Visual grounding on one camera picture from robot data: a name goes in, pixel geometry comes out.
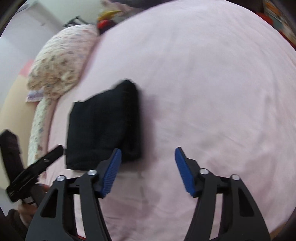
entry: pink bed sheet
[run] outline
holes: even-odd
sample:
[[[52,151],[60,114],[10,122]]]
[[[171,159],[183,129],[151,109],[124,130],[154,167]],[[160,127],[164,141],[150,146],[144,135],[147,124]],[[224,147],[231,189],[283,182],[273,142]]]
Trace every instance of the pink bed sheet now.
[[[163,4],[106,32],[81,82],[58,102],[49,149],[65,145],[68,115],[83,101],[132,79],[142,90],[144,157],[122,165],[100,200],[119,240],[183,240],[196,199],[174,161],[187,156],[214,174],[239,174],[270,231],[296,206],[296,52],[260,17],[221,0]],[[64,157],[42,181],[83,172]],[[84,236],[79,198],[78,234]],[[221,199],[212,236],[217,234]]]

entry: silver screw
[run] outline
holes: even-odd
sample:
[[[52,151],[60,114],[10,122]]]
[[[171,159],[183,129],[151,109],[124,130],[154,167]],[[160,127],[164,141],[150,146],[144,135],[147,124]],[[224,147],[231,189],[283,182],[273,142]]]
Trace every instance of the silver screw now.
[[[231,177],[233,180],[236,180],[236,181],[240,179],[239,175],[236,175],[236,174],[233,174]]]
[[[200,174],[207,175],[207,174],[209,174],[209,170],[202,168],[202,169],[200,169]]]
[[[88,174],[89,176],[93,176],[93,175],[97,174],[97,172],[96,172],[96,170],[89,170],[89,171],[87,172],[87,174]]]
[[[63,180],[65,180],[65,176],[60,175],[60,176],[57,177],[57,181],[58,181],[58,182],[61,182],[61,181],[63,181]]]

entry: folded black cloth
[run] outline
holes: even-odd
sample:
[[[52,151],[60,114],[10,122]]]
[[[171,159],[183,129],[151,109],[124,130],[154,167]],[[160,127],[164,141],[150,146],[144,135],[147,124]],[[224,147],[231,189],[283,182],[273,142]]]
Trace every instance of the folded black cloth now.
[[[94,169],[114,148],[121,149],[122,162],[142,154],[139,93],[129,80],[85,102],[75,102],[69,117],[67,169]]]

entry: ribbed blue pad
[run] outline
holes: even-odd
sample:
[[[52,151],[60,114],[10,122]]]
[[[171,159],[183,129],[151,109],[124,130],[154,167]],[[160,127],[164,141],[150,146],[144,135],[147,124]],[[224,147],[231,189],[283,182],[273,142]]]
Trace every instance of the ribbed blue pad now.
[[[111,187],[118,173],[120,164],[121,150],[118,149],[113,156],[113,159],[111,160],[110,165],[108,166],[108,169],[105,172],[105,176],[103,178],[103,187],[100,192],[103,197],[105,197],[111,191]]]
[[[186,191],[190,193],[191,196],[193,196],[195,193],[194,177],[178,148],[175,150],[175,161],[177,163]]]

